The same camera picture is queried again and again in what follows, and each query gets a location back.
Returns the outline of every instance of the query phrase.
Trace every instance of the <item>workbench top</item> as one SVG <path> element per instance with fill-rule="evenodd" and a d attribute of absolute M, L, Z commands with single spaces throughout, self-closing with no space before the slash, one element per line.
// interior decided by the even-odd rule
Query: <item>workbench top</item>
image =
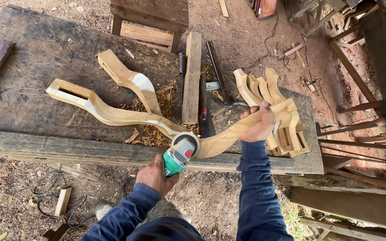
<path fill-rule="evenodd" d="M 139 138 L 145 134 L 138 125 L 105 125 L 87 111 L 46 94 L 51 82 L 59 78 L 95 91 L 110 106 L 130 106 L 136 95 L 129 89 L 117 87 L 99 68 L 95 58 L 97 53 L 109 48 L 127 68 L 145 74 L 156 90 L 160 86 L 174 86 L 174 117 L 171 121 L 180 123 L 180 76 L 176 54 L 162 51 L 156 54 L 130 39 L 13 5 L 6 6 L 0 13 L 0 39 L 16 42 L 14 51 L 0 70 L 0 156 L 7 155 L 14 160 L 72 163 L 90 163 L 99 159 L 97 164 L 143 166 L 150 156 L 162 153 L 163 148 L 122 144 L 131 137 L 134 127 L 140 132 Z M 135 58 L 131 58 L 125 49 L 130 50 Z M 223 75 L 229 83 L 229 94 L 236 96 L 233 73 L 225 71 Z M 285 89 L 281 89 L 281 93 L 287 98 L 293 97 L 296 102 L 311 153 L 294 159 L 272 157 L 274 171 L 323 173 L 310 97 Z M 219 133 L 228 127 L 229 120 L 235 122 L 245 107 L 222 108 L 212 98 L 209 91 L 208 104 L 211 114 L 215 114 L 214 123 Z M 69 158 L 63 156 L 63 153 L 69 154 L 67 151 L 72 152 Z M 228 151 L 233 154 L 203 159 L 197 162 L 198 167 L 192 165 L 191 168 L 212 170 L 215 167 L 217 171 L 235 171 L 239 163 L 240 142 L 237 141 Z"/>

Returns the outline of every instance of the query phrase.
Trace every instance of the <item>hammer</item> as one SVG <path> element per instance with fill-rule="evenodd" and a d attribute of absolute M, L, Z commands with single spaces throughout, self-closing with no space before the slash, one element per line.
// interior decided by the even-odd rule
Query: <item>hammer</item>
<path fill-rule="evenodd" d="M 235 105 L 249 106 L 248 104 L 240 102 L 239 100 L 233 100 L 232 98 L 230 98 L 230 96 L 227 92 L 227 89 L 226 89 L 226 85 L 224 83 L 224 79 L 222 78 L 222 74 L 220 71 L 220 65 L 218 64 L 217 55 L 215 54 L 215 49 L 214 49 L 214 45 L 213 45 L 212 41 L 206 42 L 206 47 L 208 49 L 208 53 L 209 53 L 209 57 L 211 58 L 213 70 L 214 70 L 215 76 L 217 78 L 217 81 L 220 84 L 220 90 L 222 93 L 222 101 L 218 98 L 214 98 L 214 101 L 222 107 L 232 107 Z"/>

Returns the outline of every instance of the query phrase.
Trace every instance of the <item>sleeve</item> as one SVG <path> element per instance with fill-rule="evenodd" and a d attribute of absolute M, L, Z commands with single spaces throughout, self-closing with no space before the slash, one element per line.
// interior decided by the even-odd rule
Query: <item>sleeve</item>
<path fill-rule="evenodd" d="M 129 197 L 123 198 L 120 205 L 105 214 L 80 238 L 80 241 L 126 240 L 160 200 L 158 193 L 149 186 L 142 183 L 135 184 Z"/>
<path fill-rule="evenodd" d="M 270 177 L 271 162 L 265 141 L 241 142 L 242 189 L 236 240 L 294 241 L 287 233 L 275 186 Z"/>

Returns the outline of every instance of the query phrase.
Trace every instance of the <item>blue long sleeve shirt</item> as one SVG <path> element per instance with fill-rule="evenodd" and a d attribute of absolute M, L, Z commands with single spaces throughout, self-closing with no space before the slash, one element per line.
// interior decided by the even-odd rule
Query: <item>blue long sleeve shirt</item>
<path fill-rule="evenodd" d="M 237 170 L 242 172 L 242 189 L 236 240 L 294 241 L 287 233 L 270 177 L 271 163 L 266 156 L 265 141 L 242 141 L 241 144 Z M 129 197 L 95 223 L 80 241 L 204 240 L 189 222 L 177 217 L 157 218 L 137 227 L 160 200 L 158 193 L 150 187 L 135 184 Z"/>

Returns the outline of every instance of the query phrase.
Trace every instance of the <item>hand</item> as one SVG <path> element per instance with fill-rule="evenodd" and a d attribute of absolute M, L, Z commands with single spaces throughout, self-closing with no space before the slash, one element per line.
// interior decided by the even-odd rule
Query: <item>hand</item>
<path fill-rule="evenodd" d="M 241 119 L 258 110 L 258 106 L 252 106 L 249 110 L 241 114 Z M 263 141 L 272 133 L 276 120 L 271 112 L 269 104 L 266 101 L 262 102 L 260 112 L 262 114 L 262 121 L 253 125 L 248 131 L 244 132 L 241 135 L 241 140 L 247 142 Z"/>
<path fill-rule="evenodd" d="M 180 180 L 180 173 L 168 178 L 164 173 L 165 163 L 162 155 L 156 155 L 154 161 L 141 169 L 136 176 L 136 183 L 151 187 L 163 198 Z"/>

